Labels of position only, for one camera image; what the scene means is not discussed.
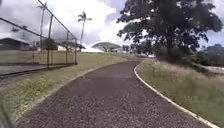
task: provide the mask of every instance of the white curb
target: white curb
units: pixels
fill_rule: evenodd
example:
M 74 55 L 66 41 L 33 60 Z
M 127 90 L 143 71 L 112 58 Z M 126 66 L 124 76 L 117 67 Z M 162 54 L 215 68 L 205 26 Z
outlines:
M 197 116 L 195 113 L 185 109 L 184 107 L 181 107 L 180 105 L 174 103 L 171 99 L 167 98 L 166 96 L 164 96 L 163 94 L 161 94 L 160 92 L 158 92 L 156 89 L 154 89 L 152 86 L 150 86 L 149 84 L 147 84 L 137 73 L 136 69 L 139 67 L 139 65 L 137 65 L 134 69 L 135 75 L 138 77 L 138 79 L 144 83 L 146 86 L 148 86 L 151 90 L 153 90 L 156 94 L 158 94 L 159 96 L 161 96 L 163 99 L 167 100 L 169 103 L 171 103 L 172 105 L 174 105 L 176 108 L 180 109 L 181 111 L 183 111 L 184 113 L 187 113 L 188 115 L 194 117 L 195 119 L 197 119 L 198 121 L 206 124 L 207 126 L 211 127 L 211 128 L 220 128 L 214 124 L 212 124 L 211 122 L 203 119 L 200 116 Z

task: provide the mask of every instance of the roof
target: roof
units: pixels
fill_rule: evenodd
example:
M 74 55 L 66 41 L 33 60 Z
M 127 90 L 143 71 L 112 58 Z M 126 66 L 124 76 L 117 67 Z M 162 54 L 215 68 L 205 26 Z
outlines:
M 25 41 L 25 40 L 23 40 L 23 39 L 16 38 L 16 37 L 4 37 L 4 38 L 1 38 L 0 41 L 1 41 L 1 40 L 14 40 L 14 41 L 18 41 L 18 42 L 21 42 L 21 43 L 30 45 L 30 44 L 28 43 L 28 41 Z

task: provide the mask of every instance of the grassy slope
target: grassy slope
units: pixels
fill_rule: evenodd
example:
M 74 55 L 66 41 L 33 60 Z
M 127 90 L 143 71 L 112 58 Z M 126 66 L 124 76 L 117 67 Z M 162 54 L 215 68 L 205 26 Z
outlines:
M 224 127 L 224 77 L 206 77 L 192 69 L 146 60 L 138 74 L 162 94 Z
M 37 103 L 68 81 L 77 78 L 90 69 L 126 61 L 126 59 L 104 54 L 79 53 L 79 65 L 19 76 L 0 84 L 4 96 L 4 106 L 12 120 L 20 118 Z

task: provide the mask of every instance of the metal fence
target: metal fence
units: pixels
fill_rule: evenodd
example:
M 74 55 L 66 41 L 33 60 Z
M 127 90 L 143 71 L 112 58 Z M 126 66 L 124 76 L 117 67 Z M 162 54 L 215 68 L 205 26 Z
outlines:
M 77 64 L 77 38 L 46 3 L 33 0 L 27 16 L 10 8 L 0 8 L 0 75 Z

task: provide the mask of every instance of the sky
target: sky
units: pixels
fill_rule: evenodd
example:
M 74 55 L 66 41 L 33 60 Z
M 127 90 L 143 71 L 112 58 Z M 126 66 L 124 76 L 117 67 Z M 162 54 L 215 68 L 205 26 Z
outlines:
M 224 2 L 223 0 L 213 0 L 216 9 L 213 11 L 224 23 Z M 92 18 L 85 25 L 85 35 L 83 43 L 93 45 L 100 41 L 109 41 L 119 45 L 130 44 L 131 41 L 123 41 L 117 37 L 117 33 L 122 29 L 124 23 L 116 23 L 120 16 L 119 12 L 124 8 L 125 0 L 47 0 L 49 9 L 61 20 L 61 22 L 80 39 L 82 22 L 78 21 L 78 15 L 83 11 Z M 8 19 L 19 25 L 26 25 L 29 29 L 40 33 L 40 23 L 42 11 L 37 8 L 37 0 L 3 0 L 0 8 L 0 17 Z M 44 35 L 47 36 L 49 27 L 49 13 L 45 12 Z M 0 37 L 16 36 L 22 38 L 23 31 L 11 32 L 12 26 L 0 22 Z M 209 43 L 201 41 L 203 45 L 221 43 L 224 45 L 224 31 L 219 33 L 208 32 Z M 66 31 L 53 20 L 52 36 L 54 38 L 65 39 Z M 31 36 L 25 32 L 26 40 L 38 40 L 38 37 Z

